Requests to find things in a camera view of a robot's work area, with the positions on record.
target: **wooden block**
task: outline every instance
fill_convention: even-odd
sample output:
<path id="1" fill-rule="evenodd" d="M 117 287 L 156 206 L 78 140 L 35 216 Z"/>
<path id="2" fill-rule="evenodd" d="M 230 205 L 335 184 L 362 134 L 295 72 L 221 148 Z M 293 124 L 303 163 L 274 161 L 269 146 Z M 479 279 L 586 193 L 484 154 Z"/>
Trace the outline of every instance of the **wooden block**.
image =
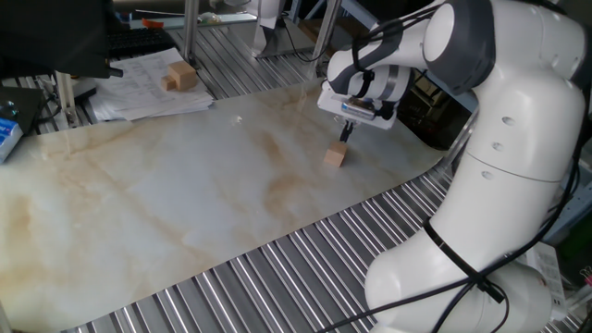
<path id="1" fill-rule="evenodd" d="M 197 84 L 195 68 L 185 61 L 178 61 L 168 65 L 168 76 L 175 80 L 177 90 L 180 92 L 195 87 Z"/>
<path id="2" fill-rule="evenodd" d="M 335 167 L 341 167 L 345 152 L 348 150 L 348 145 L 345 142 L 332 142 L 327 153 L 325 154 L 325 163 L 329 163 Z"/>
<path id="3" fill-rule="evenodd" d="M 173 78 L 170 77 L 170 75 L 166 75 L 165 77 L 160 79 L 160 85 L 166 92 L 173 90 L 177 87 L 177 83 Z"/>

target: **cable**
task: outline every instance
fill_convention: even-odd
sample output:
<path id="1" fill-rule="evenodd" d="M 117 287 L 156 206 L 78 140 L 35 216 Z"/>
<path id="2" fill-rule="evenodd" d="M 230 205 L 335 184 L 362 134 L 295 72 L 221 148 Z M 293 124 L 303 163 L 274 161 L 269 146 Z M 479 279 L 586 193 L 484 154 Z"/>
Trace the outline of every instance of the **cable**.
<path id="1" fill-rule="evenodd" d="M 39 117 L 39 118 L 37 118 L 37 123 L 43 123 L 45 121 L 48 121 L 48 120 L 54 118 L 55 116 L 57 116 L 57 114 L 59 114 L 60 111 L 62 111 L 62 105 L 58 105 L 55 108 L 54 112 L 51 115 L 49 115 L 47 117 Z"/>
<path id="2" fill-rule="evenodd" d="M 588 323 L 588 321 L 592 318 L 592 309 L 590 309 L 590 311 L 588 312 L 588 315 L 586 316 L 586 319 L 584 319 L 584 321 L 582 322 L 582 325 L 580 325 L 580 328 L 578 328 L 575 333 L 582 333 L 584 332 L 584 328 L 586 327 L 586 324 Z"/>
<path id="3" fill-rule="evenodd" d="M 298 54 L 298 52 L 296 51 L 296 46 L 294 45 L 294 41 L 292 40 L 292 36 L 291 36 L 291 34 L 290 34 L 290 29 L 288 29 L 287 27 L 286 27 L 286 32 L 288 33 L 288 38 L 290 38 L 290 43 L 292 44 L 292 50 L 294 50 L 294 55 L 295 55 L 296 57 L 298 57 L 298 58 L 299 58 L 301 61 L 303 61 L 303 62 L 313 62 L 313 61 L 316 61 L 316 60 L 320 59 L 320 58 L 321 58 L 321 56 L 323 56 L 323 55 L 325 54 L 325 52 L 327 51 L 327 49 L 328 49 L 328 47 L 329 47 L 329 45 L 330 45 L 330 43 L 327 43 L 327 46 L 325 46 L 325 49 L 323 49 L 323 51 L 321 51 L 321 54 L 320 54 L 320 55 L 318 55 L 318 57 L 316 57 L 316 58 L 314 58 L 314 59 L 303 58 L 303 57 L 301 57 L 301 56 Z"/>
<path id="4" fill-rule="evenodd" d="M 438 321 L 434 325 L 434 328 L 432 328 L 432 333 L 438 333 L 438 331 L 440 331 L 442 324 L 444 324 L 444 321 L 446 321 L 446 318 L 448 318 L 448 316 L 452 312 L 452 309 L 454 309 L 456 304 L 458 304 L 461 301 L 461 299 L 464 297 L 464 295 L 466 295 L 466 293 L 469 292 L 469 290 L 471 290 L 475 286 L 475 284 L 476 283 L 474 281 L 472 281 L 471 283 L 467 283 L 464 287 L 462 287 L 461 291 L 459 291 L 456 294 L 456 296 L 454 296 L 454 298 L 452 299 L 452 301 L 450 301 L 450 303 L 448 304 L 446 309 L 444 309 L 444 312 L 442 313 L 442 315 L 440 316 L 440 318 L 438 319 Z"/>
<path id="5" fill-rule="evenodd" d="M 453 290 L 455 288 L 458 288 L 458 287 L 460 287 L 462 285 L 467 284 L 470 281 L 471 281 L 471 279 L 467 277 L 467 278 L 464 278 L 464 279 L 462 279 L 460 281 L 457 281 L 457 282 L 454 282 L 454 283 L 450 283 L 449 285 L 444 286 L 444 287 L 436 288 L 434 290 L 431 290 L 431 291 L 428 291 L 428 292 L 424 292 L 422 294 L 419 294 L 419 295 L 416 295 L 416 296 L 412 296 L 412 297 L 406 298 L 404 300 L 400 300 L 400 301 L 396 301 L 396 302 L 391 302 L 389 304 L 378 306 L 377 308 L 374 308 L 372 310 L 364 311 L 361 314 L 353 315 L 353 316 L 351 316 L 349 318 L 343 319 L 343 320 L 341 320 L 341 321 L 339 321 L 339 322 L 337 322 L 337 323 L 335 323 L 335 324 L 333 324 L 331 326 L 328 326 L 328 327 L 325 327 L 325 328 L 323 328 L 321 330 L 316 331 L 316 333 L 327 333 L 327 332 L 330 332 L 330 331 L 332 331 L 332 330 L 334 330 L 334 329 L 336 329 L 338 327 L 342 327 L 342 326 L 347 325 L 349 323 L 352 323 L 352 322 L 354 322 L 356 320 L 364 319 L 367 316 L 374 315 L 374 314 L 377 314 L 379 312 L 387 311 L 389 309 L 396 308 L 398 306 L 402 306 L 402 305 L 409 304 L 409 303 L 412 303 L 412 302 L 421 301 L 423 299 L 426 299 L 426 298 L 429 298 L 429 297 L 432 297 L 432 296 L 436 296 L 436 295 L 438 295 L 438 294 L 440 294 L 442 292 L 446 292 L 448 290 Z"/>
<path id="6" fill-rule="evenodd" d="M 43 104 L 39 107 L 39 111 L 41 112 L 47 105 L 49 105 L 49 102 L 55 102 L 57 99 L 57 94 L 55 92 L 52 92 L 52 94 L 49 95 L 49 97 L 45 100 L 45 102 L 43 102 Z M 55 116 L 57 116 L 57 114 L 59 114 L 59 112 L 62 110 L 62 106 L 58 105 L 54 112 L 49 115 L 48 117 L 38 117 L 37 118 L 37 123 L 43 123 L 45 121 L 48 121 L 52 118 L 54 118 Z"/>
<path id="7" fill-rule="evenodd" d="M 501 294 L 503 295 L 504 300 L 506 300 L 506 313 L 503 315 L 503 318 L 501 319 L 501 322 L 495 327 L 493 328 L 493 330 L 490 333 L 496 333 L 497 331 L 500 330 L 500 328 L 506 324 L 506 321 L 508 321 L 508 316 L 510 316 L 510 299 L 508 299 L 508 295 L 506 294 L 506 291 L 498 286 L 495 283 L 491 283 L 491 285 L 495 288 L 497 288 L 499 290 L 499 292 L 501 292 Z"/>

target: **table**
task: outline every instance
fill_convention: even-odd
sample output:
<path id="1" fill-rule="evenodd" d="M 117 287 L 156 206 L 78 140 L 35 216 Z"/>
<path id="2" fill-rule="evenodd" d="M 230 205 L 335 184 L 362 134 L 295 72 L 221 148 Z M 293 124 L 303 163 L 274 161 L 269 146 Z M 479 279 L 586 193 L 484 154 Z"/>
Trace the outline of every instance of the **table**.
<path id="1" fill-rule="evenodd" d="M 320 81 L 205 112 L 30 137 L 0 167 L 0 300 L 13 328 L 74 327 L 427 171 L 402 124 L 341 125 Z"/>

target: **paper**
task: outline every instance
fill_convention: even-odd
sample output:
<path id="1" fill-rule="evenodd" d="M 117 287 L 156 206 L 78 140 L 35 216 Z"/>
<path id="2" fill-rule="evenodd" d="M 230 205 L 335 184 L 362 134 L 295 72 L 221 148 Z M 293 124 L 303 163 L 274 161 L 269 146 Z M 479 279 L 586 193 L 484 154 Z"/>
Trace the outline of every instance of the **paper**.
<path id="1" fill-rule="evenodd" d="M 207 108 L 213 98 L 202 82 L 184 92 L 165 92 L 161 88 L 160 80 L 167 75 L 167 65 L 181 60 L 177 49 L 172 48 L 111 63 L 111 67 L 122 69 L 124 76 L 96 80 L 97 94 L 90 102 L 97 118 L 134 120 Z"/>

